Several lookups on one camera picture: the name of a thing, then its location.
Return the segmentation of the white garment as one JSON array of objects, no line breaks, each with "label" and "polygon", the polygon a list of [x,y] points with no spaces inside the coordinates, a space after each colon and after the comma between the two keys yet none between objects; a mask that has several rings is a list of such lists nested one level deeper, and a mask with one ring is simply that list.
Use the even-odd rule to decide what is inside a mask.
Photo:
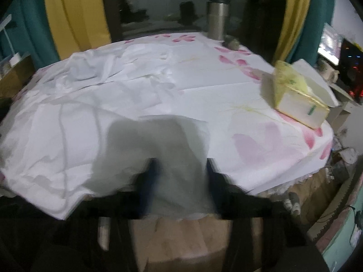
[{"label": "white garment", "polygon": [[67,218],[86,196],[131,187],[151,158],[159,177],[151,212],[211,211],[206,122],[176,115],[181,93],[166,44],[111,45],[46,69],[1,124],[1,173],[14,193]]}]

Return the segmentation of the cardboard box under bed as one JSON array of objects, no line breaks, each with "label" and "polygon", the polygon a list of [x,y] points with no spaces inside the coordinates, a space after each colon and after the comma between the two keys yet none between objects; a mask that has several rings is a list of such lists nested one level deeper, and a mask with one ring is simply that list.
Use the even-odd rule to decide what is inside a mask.
[{"label": "cardboard box under bed", "polygon": [[[144,217],[131,221],[138,271],[223,271],[232,223],[215,212],[197,220]],[[103,217],[98,244],[109,249],[110,219]],[[262,219],[252,219],[254,271],[261,271]]]}]

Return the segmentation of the floral pink white bedsheet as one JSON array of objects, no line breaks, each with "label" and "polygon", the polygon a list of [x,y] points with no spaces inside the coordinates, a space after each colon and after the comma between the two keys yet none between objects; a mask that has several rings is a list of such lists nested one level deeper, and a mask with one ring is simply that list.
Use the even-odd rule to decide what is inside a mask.
[{"label": "floral pink white bedsheet", "polygon": [[227,50],[198,33],[148,36],[103,47],[132,44],[173,48],[172,77],[181,93],[175,113],[206,122],[207,157],[243,189],[260,193],[326,165],[331,126],[323,122],[313,130],[268,105],[260,87],[272,66],[260,56],[244,47]]}]

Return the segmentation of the yellow tissue box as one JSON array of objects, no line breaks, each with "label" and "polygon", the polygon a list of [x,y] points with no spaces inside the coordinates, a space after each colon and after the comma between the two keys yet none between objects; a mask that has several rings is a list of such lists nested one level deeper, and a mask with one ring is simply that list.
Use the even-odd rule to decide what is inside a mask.
[{"label": "yellow tissue box", "polygon": [[330,112],[304,75],[285,61],[277,61],[272,74],[262,76],[260,91],[273,109],[313,130],[321,127]]}]

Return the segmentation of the small grey object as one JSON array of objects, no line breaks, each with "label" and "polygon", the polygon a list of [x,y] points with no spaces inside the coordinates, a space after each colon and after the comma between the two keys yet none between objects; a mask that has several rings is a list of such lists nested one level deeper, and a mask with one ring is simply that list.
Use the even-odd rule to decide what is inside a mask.
[{"label": "small grey object", "polygon": [[223,41],[222,45],[223,47],[228,48],[229,50],[238,50],[240,47],[240,42],[236,38],[232,38]]}]

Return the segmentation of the computer monitor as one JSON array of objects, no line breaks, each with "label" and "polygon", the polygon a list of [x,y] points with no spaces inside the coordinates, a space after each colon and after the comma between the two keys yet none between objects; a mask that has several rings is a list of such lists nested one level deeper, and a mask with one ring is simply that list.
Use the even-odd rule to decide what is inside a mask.
[{"label": "computer monitor", "polygon": [[362,104],[362,50],[325,23],[317,53],[321,76]]}]

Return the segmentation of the steel thermos cup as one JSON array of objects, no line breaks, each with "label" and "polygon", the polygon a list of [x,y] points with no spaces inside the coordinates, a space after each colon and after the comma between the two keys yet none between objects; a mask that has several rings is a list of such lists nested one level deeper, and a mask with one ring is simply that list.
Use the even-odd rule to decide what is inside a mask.
[{"label": "steel thermos cup", "polygon": [[230,16],[230,0],[207,2],[207,36],[216,41],[224,40]]}]

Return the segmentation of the teal curtain right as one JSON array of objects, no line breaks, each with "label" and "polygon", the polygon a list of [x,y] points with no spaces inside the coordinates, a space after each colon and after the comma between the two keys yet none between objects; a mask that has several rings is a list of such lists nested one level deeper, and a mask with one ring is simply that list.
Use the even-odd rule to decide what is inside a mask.
[{"label": "teal curtain right", "polygon": [[315,65],[324,25],[331,24],[335,0],[310,0],[302,34],[295,49],[292,61],[304,59]]}]

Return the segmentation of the teal curtain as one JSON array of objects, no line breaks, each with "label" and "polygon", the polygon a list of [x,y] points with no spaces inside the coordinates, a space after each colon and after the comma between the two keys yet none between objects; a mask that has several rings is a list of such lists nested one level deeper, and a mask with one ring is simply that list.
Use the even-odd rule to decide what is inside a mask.
[{"label": "teal curtain", "polygon": [[[45,0],[13,0],[1,19],[12,15],[6,26],[15,52],[29,54],[36,69],[60,60],[50,32]],[[12,54],[4,32],[1,32],[1,47],[4,56]]]},{"label": "teal curtain", "polygon": [[304,59],[315,65],[324,25],[331,24],[335,0],[310,0],[302,34],[295,49],[292,61]]}]

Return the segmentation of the teal curtain left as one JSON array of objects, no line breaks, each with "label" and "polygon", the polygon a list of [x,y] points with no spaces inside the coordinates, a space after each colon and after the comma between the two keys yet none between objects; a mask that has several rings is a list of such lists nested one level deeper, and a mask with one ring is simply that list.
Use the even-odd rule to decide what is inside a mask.
[{"label": "teal curtain left", "polygon": [[[60,60],[50,32],[45,0],[13,0],[1,19],[12,15],[6,26],[15,52],[29,54],[36,69]],[[1,32],[1,47],[4,56],[12,54],[4,32]]]}]

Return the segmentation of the yellow curtain left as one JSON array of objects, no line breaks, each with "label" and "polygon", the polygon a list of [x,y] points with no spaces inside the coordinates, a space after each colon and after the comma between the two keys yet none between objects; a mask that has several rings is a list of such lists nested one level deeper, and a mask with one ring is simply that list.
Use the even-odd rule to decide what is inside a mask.
[{"label": "yellow curtain left", "polygon": [[44,0],[60,59],[111,43],[103,0]]}]

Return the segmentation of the yellow curtain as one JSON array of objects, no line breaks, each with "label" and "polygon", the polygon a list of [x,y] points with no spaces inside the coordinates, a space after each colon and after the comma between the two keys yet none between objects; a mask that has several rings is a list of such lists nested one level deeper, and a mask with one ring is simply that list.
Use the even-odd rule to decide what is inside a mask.
[{"label": "yellow curtain", "polygon": [[310,0],[286,0],[281,33],[272,62],[285,61],[297,42],[307,17]]},{"label": "yellow curtain", "polygon": [[44,0],[60,59],[111,43],[103,0]]}]

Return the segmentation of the yellow curtain right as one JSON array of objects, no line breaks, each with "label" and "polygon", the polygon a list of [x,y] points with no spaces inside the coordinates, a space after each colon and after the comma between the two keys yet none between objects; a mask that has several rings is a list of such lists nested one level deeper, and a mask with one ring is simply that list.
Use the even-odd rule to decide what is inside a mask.
[{"label": "yellow curtain right", "polygon": [[285,61],[297,42],[307,17],[310,0],[286,0],[281,33],[272,62]]}]

